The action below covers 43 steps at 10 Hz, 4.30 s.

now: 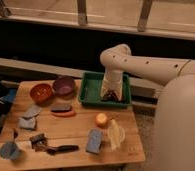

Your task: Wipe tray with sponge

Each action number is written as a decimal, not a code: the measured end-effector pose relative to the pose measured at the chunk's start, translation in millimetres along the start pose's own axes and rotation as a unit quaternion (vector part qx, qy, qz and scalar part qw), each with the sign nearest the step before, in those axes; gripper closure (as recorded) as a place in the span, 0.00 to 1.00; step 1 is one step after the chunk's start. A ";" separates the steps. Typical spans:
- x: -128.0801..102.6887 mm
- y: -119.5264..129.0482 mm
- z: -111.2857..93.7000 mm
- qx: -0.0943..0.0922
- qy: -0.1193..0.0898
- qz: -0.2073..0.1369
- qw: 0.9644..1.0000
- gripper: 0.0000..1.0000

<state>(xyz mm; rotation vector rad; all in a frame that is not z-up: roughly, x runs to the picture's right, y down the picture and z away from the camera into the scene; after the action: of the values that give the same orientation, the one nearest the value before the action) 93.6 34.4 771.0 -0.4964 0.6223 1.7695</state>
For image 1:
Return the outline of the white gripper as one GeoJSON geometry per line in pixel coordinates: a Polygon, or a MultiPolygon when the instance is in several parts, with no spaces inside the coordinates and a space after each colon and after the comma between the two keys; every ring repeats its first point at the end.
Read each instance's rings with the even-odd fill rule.
{"type": "Polygon", "coordinates": [[[106,69],[102,80],[100,95],[104,96],[109,90],[113,91],[118,98],[122,99],[123,72],[106,69]]]}

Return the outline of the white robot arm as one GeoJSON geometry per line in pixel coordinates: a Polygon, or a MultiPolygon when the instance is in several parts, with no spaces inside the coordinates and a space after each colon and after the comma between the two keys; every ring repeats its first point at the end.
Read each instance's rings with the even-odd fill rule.
{"type": "Polygon", "coordinates": [[[100,55],[105,74],[101,94],[122,96],[125,72],[164,87],[153,135],[153,171],[195,171],[195,60],[138,57],[120,44],[100,55]]]}

